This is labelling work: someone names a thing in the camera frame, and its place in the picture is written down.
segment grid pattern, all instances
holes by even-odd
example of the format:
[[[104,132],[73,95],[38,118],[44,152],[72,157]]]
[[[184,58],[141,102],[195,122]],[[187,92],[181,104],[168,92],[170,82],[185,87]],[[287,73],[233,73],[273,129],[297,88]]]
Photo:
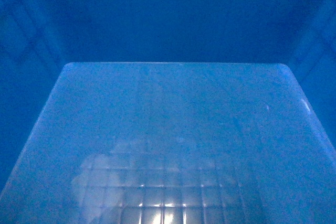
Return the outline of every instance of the grid pattern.
[[[228,154],[91,155],[72,181],[72,223],[245,223],[251,185],[237,172]]]
[[[18,67],[34,53],[54,80],[65,62],[38,0],[0,0],[0,19],[6,33],[0,38],[0,52]]]

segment translucent plastic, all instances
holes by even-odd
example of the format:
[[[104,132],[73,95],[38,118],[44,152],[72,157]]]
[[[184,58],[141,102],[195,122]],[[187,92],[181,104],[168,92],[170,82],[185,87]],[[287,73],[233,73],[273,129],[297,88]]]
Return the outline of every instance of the translucent plastic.
[[[335,150],[284,65],[70,63],[6,223],[336,223]]]

